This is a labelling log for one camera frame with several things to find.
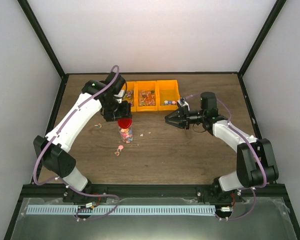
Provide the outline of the red jar lid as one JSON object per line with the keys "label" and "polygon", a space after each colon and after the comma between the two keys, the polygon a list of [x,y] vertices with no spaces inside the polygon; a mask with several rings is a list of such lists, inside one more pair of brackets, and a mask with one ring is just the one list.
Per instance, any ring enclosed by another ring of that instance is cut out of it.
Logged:
{"label": "red jar lid", "polygon": [[128,129],[131,127],[132,122],[131,118],[121,118],[117,121],[117,124],[121,129]]}

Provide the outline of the orange candy bin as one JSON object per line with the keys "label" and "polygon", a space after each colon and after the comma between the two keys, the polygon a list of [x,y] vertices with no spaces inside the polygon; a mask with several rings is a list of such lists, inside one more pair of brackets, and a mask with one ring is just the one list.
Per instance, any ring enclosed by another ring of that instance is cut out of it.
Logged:
{"label": "orange candy bin", "polygon": [[178,108],[177,101],[181,98],[176,79],[158,80],[158,111],[174,111]]}
{"label": "orange candy bin", "polygon": [[157,82],[154,80],[136,82],[136,111],[158,111]]}
{"label": "orange candy bin", "polygon": [[125,93],[123,100],[128,101],[131,105],[131,112],[134,113],[137,111],[137,90],[135,81],[127,81],[123,87],[123,92]]}

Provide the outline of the clear plastic jar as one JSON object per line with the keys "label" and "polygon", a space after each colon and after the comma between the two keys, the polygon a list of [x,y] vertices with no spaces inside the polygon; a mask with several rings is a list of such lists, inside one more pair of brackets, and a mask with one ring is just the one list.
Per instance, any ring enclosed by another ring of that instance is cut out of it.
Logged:
{"label": "clear plastic jar", "polygon": [[133,141],[133,131],[132,131],[132,127],[128,127],[128,128],[118,128],[121,140],[126,143],[129,144]]}

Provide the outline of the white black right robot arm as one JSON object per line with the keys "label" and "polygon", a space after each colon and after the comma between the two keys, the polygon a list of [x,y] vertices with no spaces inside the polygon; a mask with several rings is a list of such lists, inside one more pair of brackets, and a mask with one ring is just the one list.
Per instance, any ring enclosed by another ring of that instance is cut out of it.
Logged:
{"label": "white black right robot arm", "polygon": [[200,94],[200,110],[190,110],[186,98],[177,101],[178,108],[166,115],[167,124],[179,129],[201,125],[204,132],[222,140],[236,153],[236,170],[214,179],[213,198],[226,200],[230,192],[248,188],[264,188],[279,178],[279,170],[271,142],[249,135],[231,123],[229,117],[219,114],[215,93]]}

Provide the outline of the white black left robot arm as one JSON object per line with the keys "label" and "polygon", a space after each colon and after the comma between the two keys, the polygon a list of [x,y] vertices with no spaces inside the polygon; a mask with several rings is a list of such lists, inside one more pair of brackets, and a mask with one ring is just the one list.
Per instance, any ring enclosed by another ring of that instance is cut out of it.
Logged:
{"label": "white black left robot arm", "polygon": [[87,202],[92,196],[89,180],[77,169],[76,160],[69,154],[71,147],[90,119],[101,112],[106,122],[126,123],[132,119],[131,105],[124,100],[126,80],[115,65],[102,81],[89,80],[83,86],[73,107],[60,123],[45,136],[38,135],[33,146],[37,160],[33,169],[33,181],[38,181],[37,170],[43,165],[55,173],[56,178],[74,189],[79,201]]}

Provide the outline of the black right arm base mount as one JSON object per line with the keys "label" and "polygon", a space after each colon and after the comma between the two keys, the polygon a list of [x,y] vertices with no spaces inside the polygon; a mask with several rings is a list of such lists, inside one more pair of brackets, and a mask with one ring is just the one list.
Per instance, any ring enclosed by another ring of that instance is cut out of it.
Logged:
{"label": "black right arm base mount", "polygon": [[203,184],[195,187],[198,202],[204,204],[231,204],[233,201],[241,202],[242,197],[235,190],[222,191],[218,185]]}

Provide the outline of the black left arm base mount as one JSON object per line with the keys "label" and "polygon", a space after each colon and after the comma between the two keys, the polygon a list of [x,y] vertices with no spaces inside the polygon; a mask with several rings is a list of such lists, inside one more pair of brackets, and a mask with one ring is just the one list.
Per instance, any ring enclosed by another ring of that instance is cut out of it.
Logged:
{"label": "black left arm base mount", "polygon": [[66,203],[74,204],[86,204],[89,202],[105,203],[107,197],[96,196],[96,195],[106,195],[108,193],[108,186],[106,184],[94,184],[88,182],[86,187],[83,189],[82,193],[77,193],[70,187],[66,187],[65,184],[62,185],[65,188],[63,201]]}

